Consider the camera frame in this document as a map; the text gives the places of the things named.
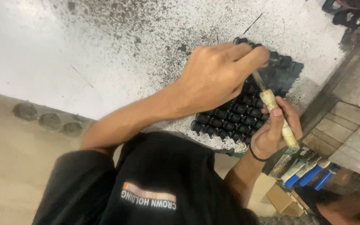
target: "black t-shirt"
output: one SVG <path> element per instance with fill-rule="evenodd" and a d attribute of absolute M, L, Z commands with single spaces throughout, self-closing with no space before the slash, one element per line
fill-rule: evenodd
<path fill-rule="evenodd" d="M 258 224 L 214 171 L 214 152 L 166 133 L 138 134 L 115 168 L 96 151 L 56 161 L 33 224 Z"/>

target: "shirt sleeve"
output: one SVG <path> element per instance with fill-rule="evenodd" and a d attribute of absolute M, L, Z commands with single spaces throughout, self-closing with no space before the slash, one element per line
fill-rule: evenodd
<path fill-rule="evenodd" d="M 94 224 L 115 184 L 113 159 L 97 151 L 74 151 L 55 162 L 33 224 Z"/>

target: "cardboard box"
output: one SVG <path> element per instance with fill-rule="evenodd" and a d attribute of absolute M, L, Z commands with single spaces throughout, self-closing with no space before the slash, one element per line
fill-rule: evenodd
<path fill-rule="evenodd" d="M 266 196 L 272 205 L 283 215 L 288 216 L 301 216 L 304 213 L 304 207 L 307 205 L 301 198 L 293 191 L 293 193 L 284 192 L 281 187 L 274 184 L 273 187 L 267 192 Z"/>

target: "brown cardboard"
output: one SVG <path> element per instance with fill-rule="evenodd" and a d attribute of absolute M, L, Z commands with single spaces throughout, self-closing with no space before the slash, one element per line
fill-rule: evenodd
<path fill-rule="evenodd" d="M 297 193 L 294 192 L 293 195 L 296 199 L 300 199 Z M 273 187 L 267 192 L 266 196 L 272 205 L 276 208 L 276 210 L 283 215 L 299 217 L 304 213 L 304 210 L 298 206 L 298 203 L 294 202 L 292 197 L 284 192 L 277 184 L 273 185 Z"/>

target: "fingernail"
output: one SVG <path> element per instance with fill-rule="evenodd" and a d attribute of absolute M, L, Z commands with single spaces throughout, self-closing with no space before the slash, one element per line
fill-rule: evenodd
<path fill-rule="evenodd" d="M 274 116 L 281 116 L 283 115 L 283 111 L 281 109 L 272 109 Z"/>

